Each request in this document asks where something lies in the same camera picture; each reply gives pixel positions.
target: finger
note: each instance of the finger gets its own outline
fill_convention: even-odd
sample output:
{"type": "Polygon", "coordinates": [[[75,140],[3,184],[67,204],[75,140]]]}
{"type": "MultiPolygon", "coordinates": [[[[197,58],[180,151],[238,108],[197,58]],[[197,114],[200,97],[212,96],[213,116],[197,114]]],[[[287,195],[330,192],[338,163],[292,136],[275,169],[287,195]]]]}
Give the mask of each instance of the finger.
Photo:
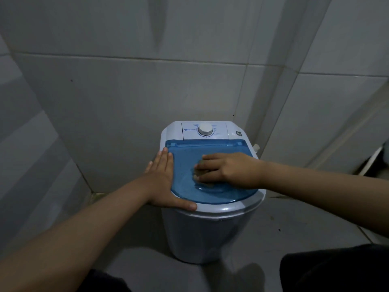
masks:
{"type": "Polygon", "coordinates": [[[208,173],[205,173],[201,176],[198,176],[196,178],[196,181],[198,182],[218,182],[218,181],[224,181],[223,175],[221,174],[220,170],[211,171],[208,173]]]}
{"type": "Polygon", "coordinates": [[[168,148],[164,147],[162,150],[161,158],[157,167],[157,171],[164,172],[166,169],[166,163],[168,162],[168,148]]]}
{"type": "Polygon", "coordinates": [[[174,167],[174,160],[173,160],[173,154],[170,152],[168,153],[168,162],[166,164],[165,172],[170,176],[173,177],[173,167],[174,167]]]}
{"type": "Polygon", "coordinates": [[[157,169],[158,164],[159,164],[159,160],[160,160],[160,158],[161,158],[161,154],[162,154],[161,151],[159,151],[159,152],[157,153],[157,156],[156,156],[155,159],[154,159],[154,162],[153,162],[153,165],[152,165],[151,168],[150,168],[150,171],[155,171],[155,170],[157,169]]]}
{"type": "Polygon", "coordinates": [[[147,167],[146,167],[146,169],[145,169],[145,173],[147,173],[147,172],[150,170],[150,168],[151,168],[152,165],[153,165],[153,162],[150,161],[150,162],[147,164],[147,167]]]}
{"type": "Polygon", "coordinates": [[[217,170],[222,164],[223,160],[201,160],[194,168],[199,170],[217,170]]]}
{"type": "Polygon", "coordinates": [[[197,204],[195,202],[180,199],[177,197],[174,197],[173,205],[174,205],[173,207],[181,208],[188,211],[195,211],[197,209],[197,204]]]}
{"type": "Polygon", "coordinates": [[[203,155],[203,160],[223,159],[227,154],[217,152],[216,154],[203,155]]]}

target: washing machine lid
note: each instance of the washing machine lid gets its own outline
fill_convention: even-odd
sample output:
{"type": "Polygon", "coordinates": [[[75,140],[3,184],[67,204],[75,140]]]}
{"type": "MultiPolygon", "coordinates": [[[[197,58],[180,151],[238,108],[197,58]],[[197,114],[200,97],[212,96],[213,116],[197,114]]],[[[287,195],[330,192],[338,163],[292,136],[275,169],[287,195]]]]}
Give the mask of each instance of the washing machine lid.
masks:
{"type": "Polygon", "coordinates": [[[194,168],[202,155],[216,152],[242,152],[252,156],[245,140],[241,139],[190,139],[168,140],[166,147],[174,156],[172,192],[180,198],[201,204],[228,204],[244,200],[257,190],[234,188],[225,182],[212,186],[197,183],[193,179],[194,168]]]}

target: white dial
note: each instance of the white dial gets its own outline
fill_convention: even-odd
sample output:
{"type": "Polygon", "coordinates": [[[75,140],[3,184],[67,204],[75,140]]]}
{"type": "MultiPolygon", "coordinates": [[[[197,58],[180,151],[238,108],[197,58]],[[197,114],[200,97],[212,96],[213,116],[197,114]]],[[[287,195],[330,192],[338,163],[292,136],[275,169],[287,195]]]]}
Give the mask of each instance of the white dial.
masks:
{"type": "Polygon", "coordinates": [[[201,123],[198,127],[198,132],[201,135],[208,136],[213,132],[213,127],[210,123],[201,123]]]}

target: forearm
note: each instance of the forearm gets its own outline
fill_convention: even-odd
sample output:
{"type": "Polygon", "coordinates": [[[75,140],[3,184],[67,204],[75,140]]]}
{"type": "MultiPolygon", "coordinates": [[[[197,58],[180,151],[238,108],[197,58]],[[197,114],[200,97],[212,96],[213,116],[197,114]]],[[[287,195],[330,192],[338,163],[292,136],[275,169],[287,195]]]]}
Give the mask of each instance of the forearm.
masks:
{"type": "Polygon", "coordinates": [[[389,181],[263,162],[266,189],[389,236],[389,181]]]}
{"type": "Polygon", "coordinates": [[[133,181],[4,259],[2,291],[75,291],[116,232],[146,203],[143,191],[133,181]]]}

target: control panel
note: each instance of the control panel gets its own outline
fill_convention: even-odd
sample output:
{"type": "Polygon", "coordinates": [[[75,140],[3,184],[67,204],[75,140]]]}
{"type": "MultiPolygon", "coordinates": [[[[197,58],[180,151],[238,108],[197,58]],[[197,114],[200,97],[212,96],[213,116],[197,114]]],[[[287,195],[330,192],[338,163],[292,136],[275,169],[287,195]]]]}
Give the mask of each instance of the control panel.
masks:
{"type": "Polygon", "coordinates": [[[182,122],[182,136],[184,139],[228,139],[225,122],[182,122]]]}

